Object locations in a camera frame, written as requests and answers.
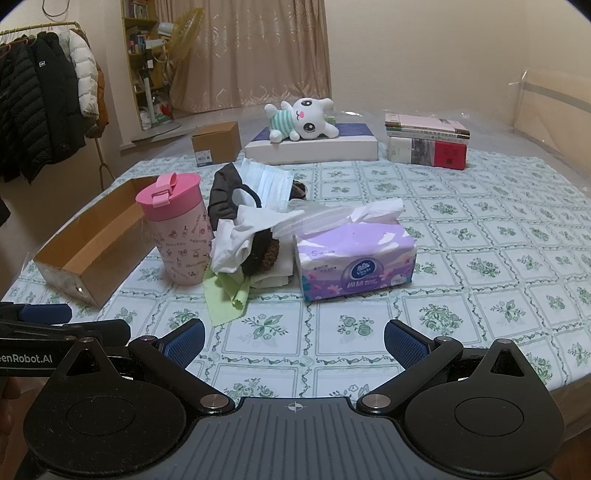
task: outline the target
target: white puffer jacket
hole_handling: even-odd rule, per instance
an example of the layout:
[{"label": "white puffer jacket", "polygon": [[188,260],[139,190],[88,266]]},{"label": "white puffer jacket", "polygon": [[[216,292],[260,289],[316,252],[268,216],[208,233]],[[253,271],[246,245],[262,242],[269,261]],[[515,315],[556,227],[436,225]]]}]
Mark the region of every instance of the white puffer jacket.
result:
[{"label": "white puffer jacket", "polygon": [[84,39],[72,30],[64,30],[58,34],[60,46],[70,60],[78,78],[78,100],[83,116],[98,118],[98,78],[95,56]]}]

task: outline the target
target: hand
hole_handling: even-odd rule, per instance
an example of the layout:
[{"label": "hand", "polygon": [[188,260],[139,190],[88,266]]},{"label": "hand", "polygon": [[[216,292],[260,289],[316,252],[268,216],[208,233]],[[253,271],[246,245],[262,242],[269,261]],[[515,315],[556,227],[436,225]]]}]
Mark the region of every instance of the hand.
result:
[{"label": "hand", "polygon": [[8,446],[8,437],[14,426],[12,407],[8,400],[16,400],[21,396],[21,388],[15,378],[9,378],[4,394],[0,399],[0,463],[4,461],[4,454]]}]

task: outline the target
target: floral bedsheet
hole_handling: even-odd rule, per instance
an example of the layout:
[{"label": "floral bedsheet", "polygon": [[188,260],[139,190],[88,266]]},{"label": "floral bedsheet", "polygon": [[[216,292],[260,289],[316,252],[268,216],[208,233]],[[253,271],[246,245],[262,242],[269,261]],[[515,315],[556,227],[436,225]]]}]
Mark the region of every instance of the floral bedsheet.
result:
[{"label": "floral bedsheet", "polygon": [[[347,395],[353,401],[397,375],[383,329],[400,318],[466,346],[511,338],[548,388],[591,372],[591,201],[538,158],[470,150],[465,171],[376,162],[289,166],[328,205],[404,199],[416,239],[413,282],[305,304],[297,276],[252,290],[246,315],[211,329],[201,286],[179,287],[154,250],[97,310],[49,288],[33,264],[6,300],[68,302],[77,321],[123,318],[134,336],[163,336],[192,317],[207,341],[189,366],[234,399]],[[381,158],[384,148],[381,147]],[[219,166],[191,156],[144,161],[117,179],[198,171],[207,198]]]}]

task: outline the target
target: purple tissue package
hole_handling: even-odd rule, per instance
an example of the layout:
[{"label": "purple tissue package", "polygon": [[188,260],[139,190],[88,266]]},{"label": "purple tissue package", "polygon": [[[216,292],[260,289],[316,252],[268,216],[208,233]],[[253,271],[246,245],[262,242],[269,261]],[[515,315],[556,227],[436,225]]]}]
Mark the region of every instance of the purple tissue package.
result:
[{"label": "purple tissue package", "polygon": [[410,282],[417,247],[398,223],[347,223],[297,236],[296,261],[305,301]]}]

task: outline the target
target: green cloth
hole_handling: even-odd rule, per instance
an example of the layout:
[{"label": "green cloth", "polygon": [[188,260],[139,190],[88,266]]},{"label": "green cloth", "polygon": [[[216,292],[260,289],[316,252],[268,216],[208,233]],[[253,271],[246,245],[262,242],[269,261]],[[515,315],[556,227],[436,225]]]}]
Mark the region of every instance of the green cloth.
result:
[{"label": "green cloth", "polygon": [[294,122],[291,118],[291,110],[279,110],[271,118],[271,128],[279,130],[283,134],[283,138],[290,136],[290,132],[294,129]]},{"label": "green cloth", "polygon": [[208,267],[203,276],[203,290],[212,325],[217,327],[244,315],[250,289],[250,277],[239,284],[231,275],[216,275]]}]

